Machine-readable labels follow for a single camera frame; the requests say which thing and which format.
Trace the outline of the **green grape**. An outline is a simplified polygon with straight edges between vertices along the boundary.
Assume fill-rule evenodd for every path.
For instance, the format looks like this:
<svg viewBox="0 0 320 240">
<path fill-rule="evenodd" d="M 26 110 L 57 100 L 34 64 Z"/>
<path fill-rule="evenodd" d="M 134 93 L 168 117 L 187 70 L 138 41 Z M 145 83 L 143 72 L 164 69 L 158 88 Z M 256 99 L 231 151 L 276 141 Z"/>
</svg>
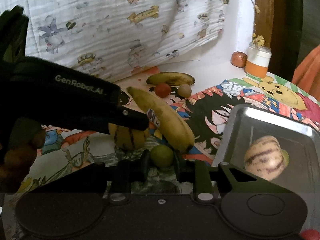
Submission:
<svg viewBox="0 0 320 240">
<path fill-rule="evenodd" d="M 155 146 L 151 152 L 150 157 L 157 167 L 167 168 L 171 165 L 174 153 L 171 148 L 165 145 Z"/>
</svg>

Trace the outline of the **striped pepino melon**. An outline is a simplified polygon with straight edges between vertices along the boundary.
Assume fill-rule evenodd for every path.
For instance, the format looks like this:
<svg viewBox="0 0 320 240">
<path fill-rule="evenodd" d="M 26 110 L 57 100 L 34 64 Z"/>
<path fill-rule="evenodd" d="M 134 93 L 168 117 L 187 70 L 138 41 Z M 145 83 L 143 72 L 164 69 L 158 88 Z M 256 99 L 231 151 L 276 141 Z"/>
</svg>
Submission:
<svg viewBox="0 0 320 240">
<path fill-rule="evenodd" d="M 108 124 L 108 128 L 116 146 L 123 150 L 134 151 L 142 148 L 150 135 L 148 128 L 140 131 L 115 124 Z"/>
<path fill-rule="evenodd" d="M 272 181 L 287 168 L 289 159 L 278 140 L 267 135 L 255 140 L 244 156 L 245 170 L 264 180 Z"/>
</svg>

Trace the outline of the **large yellow stickered banana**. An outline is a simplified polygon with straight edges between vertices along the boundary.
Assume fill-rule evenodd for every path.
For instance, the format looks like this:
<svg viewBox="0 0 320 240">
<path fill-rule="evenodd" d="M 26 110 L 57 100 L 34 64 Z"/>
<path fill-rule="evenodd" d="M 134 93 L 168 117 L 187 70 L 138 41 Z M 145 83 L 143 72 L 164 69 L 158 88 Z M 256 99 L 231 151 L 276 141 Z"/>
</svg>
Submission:
<svg viewBox="0 0 320 240">
<path fill-rule="evenodd" d="M 195 138 L 191 128 L 164 100 L 132 86 L 127 87 L 127 92 L 173 149 L 186 154 L 193 148 Z"/>
</svg>

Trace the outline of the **red cherry tomato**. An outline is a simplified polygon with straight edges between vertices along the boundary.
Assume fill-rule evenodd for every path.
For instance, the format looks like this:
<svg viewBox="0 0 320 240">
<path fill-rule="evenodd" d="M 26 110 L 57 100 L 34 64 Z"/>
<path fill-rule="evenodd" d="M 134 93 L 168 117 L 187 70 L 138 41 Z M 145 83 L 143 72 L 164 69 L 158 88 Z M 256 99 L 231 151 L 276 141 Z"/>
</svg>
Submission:
<svg viewBox="0 0 320 240">
<path fill-rule="evenodd" d="M 160 98 L 165 98 L 171 93 L 171 87 L 166 83 L 160 83 L 155 86 L 154 92 Z"/>
</svg>

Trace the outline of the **small dark spotted banana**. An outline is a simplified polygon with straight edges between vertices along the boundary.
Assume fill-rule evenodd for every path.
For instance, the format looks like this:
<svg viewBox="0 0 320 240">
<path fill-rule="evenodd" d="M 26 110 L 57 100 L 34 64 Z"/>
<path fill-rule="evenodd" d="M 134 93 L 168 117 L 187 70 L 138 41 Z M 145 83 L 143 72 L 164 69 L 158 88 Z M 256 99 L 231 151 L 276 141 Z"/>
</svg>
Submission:
<svg viewBox="0 0 320 240">
<path fill-rule="evenodd" d="M 193 76 L 186 73 L 179 72 L 161 72 L 149 76 L 146 80 L 148 85 L 159 85 L 160 83 L 166 83 L 170 86 L 189 85 L 192 86 L 195 83 Z"/>
</svg>

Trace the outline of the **colourful cartoon drawing mat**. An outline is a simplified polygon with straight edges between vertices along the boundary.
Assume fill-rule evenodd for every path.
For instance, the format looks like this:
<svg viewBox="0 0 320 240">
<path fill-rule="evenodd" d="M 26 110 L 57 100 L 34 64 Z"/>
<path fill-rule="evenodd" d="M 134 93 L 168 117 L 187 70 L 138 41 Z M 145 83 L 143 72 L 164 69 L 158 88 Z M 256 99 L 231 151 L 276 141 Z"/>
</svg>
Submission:
<svg viewBox="0 0 320 240">
<path fill-rule="evenodd" d="M 174 87 L 165 101 L 186 121 L 194 134 L 195 144 L 184 158 L 200 160 L 207 165 L 215 159 L 232 108 L 241 103 L 319 129 L 319 103 L 301 88 L 273 74 L 264 78 L 246 74 L 241 79 L 225 80 L 187 99 L 179 96 Z M 15 206 L 23 194 L 92 163 L 103 162 L 111 166 L 123 159 L 136 159 L 143 150 L 165 142 L 162 133 L 154 126 L 149 128 L 150 135 L 144 146 L 134 151 L 117 147 L 111 135 L 51 126 L 44 127 L 44 130 L 46 141 L 38 151 L 31 172 L 22 181 L 18 192 L 4 199 L 4 239 L 23 238 L 23 231 L 15 218 Z"/>
</svg>

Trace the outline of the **small beige round fruit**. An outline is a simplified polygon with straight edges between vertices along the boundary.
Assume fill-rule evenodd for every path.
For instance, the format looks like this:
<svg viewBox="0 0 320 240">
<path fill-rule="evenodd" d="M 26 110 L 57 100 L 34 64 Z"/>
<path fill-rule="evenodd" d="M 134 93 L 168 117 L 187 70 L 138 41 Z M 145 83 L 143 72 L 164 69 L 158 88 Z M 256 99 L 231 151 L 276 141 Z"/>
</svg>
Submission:
<svg viewBox="0 0 320 240">
<path fill-rule="evenodd" d="M 177 90 L 177 93 L 179 96 L 183 98 L 188 98 L 192 94 L 192 89 L 188 84 L 180 85 L 180 87 Z"/>
</svg>

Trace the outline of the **metal tray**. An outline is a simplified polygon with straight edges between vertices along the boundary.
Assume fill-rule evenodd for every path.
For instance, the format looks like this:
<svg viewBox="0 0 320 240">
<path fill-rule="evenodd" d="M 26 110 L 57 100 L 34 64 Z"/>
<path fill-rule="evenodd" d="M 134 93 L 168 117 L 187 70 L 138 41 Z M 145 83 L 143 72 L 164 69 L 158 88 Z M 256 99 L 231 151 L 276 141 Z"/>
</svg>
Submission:
<svg viewBox="0 0 320 240">
<path fill-rule="evenodd" d="M 307 124 L 237 105 L 213 165 L 228 162 L 296 193 L 319 193 L 319 132 Z"/>
</svg>

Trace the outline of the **white cartoon printed cloth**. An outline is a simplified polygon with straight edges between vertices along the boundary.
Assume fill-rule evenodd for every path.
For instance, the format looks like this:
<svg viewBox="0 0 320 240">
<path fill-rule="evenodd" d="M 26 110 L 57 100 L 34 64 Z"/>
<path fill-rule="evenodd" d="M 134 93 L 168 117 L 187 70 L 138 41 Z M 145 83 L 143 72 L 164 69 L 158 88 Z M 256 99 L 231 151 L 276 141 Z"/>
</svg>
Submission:
<svg viewBox="0 0 320 240">
<path fill-rule="evenodd" d="M 1 0 L 29 17 L 26 54 L 108 81 L 215 40 L 229 0 Z"/>
</svg>

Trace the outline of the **orange white flower jar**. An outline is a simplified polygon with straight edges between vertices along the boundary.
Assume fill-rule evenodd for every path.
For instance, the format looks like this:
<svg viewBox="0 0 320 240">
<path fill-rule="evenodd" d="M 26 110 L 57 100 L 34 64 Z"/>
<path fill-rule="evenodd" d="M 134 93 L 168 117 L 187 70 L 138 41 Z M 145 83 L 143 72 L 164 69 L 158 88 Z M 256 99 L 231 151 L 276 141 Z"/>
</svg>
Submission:
<svg viewBox="0 0 320 240">
<path fill-rule="evenodd" d="M 264 78 L 268 71 L 271 49 L 251 42 L 247 49 L 245 72 L 255 77 Z"/>
</svg>

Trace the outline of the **yellow flower sprig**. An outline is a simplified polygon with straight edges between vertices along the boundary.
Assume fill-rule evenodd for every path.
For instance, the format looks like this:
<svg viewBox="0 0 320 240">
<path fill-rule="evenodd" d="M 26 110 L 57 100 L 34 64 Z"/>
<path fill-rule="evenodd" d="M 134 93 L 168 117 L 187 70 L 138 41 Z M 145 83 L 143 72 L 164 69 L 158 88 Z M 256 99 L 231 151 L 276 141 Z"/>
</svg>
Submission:
<svg viewBox="0 0 320 240">
<path fill-rule="evenodd" d="M 259 6 L 254 2 L 251 1 L 254 10 L 254 23 L 253 23 L 253 34 L 252 34 L 252 43 L 256 47 L 264 47 L 265 46 L 265 38 L 261 34 L 261 10 Z"/>
</svg>

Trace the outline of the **brown wooden post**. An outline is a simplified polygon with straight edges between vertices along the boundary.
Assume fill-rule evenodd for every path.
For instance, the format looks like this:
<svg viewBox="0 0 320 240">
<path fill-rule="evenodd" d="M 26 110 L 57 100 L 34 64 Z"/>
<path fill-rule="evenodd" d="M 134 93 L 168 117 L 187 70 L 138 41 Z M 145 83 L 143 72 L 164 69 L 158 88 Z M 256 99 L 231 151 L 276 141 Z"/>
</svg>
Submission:
<svg viewBox="0 0 320 240">
<path fill-rule="evenodd" d="M 261 34 L 265 38 L 265 46 L 270 47 L 273 18 L 274 18 L 274 0 L 254 0 L 261 10 Z"/>
</svg>

